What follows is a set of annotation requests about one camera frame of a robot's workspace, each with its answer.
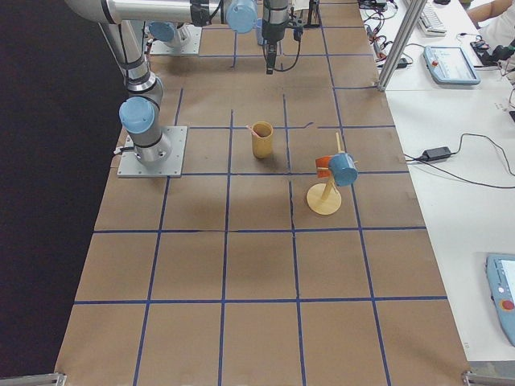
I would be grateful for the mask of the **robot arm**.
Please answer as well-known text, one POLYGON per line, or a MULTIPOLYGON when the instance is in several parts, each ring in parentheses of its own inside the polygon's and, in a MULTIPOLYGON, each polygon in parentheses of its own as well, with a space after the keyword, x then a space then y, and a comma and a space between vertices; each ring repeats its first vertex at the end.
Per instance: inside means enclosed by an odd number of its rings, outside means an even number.
POLYGON ((166 159, 172 144, 158 123, 163 84, 151 71, 142 38, 131 23, 189 23, 195 27, 220 23, 247 33, 258 18, 255 1, 67 1, 66 5, 99 24, 117 61, 130 94, 119 116, 133 141, 134 157, 143 165, 166 159))
POLYGON ((274 71, 288 72, 295 67, 299 59, 303 22, 295 15, 288 1, 264 1, 262 18, 262 53, 266 62, 266 74, 272 75, 274 71), (298 50, 294 63, 284 69, 276 68, 277 44, 284 38, 285 30, 294 31, 294 40, 298 42, 298 50))

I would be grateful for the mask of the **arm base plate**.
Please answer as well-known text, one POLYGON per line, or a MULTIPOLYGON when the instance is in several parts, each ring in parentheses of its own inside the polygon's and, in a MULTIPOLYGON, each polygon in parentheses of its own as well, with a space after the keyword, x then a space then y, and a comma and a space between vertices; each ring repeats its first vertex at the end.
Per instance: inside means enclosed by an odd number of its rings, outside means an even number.
POLYGON ((198 55, 202 28, 191 24, 151 23, 150 53, 160 56, 198 55))
POLYGON ((180 178, 187 143, 187 126, 161 126, 160 141, 152 147, 137 147, 130 135, 120 153, 117 176, 121 178, 180 178))

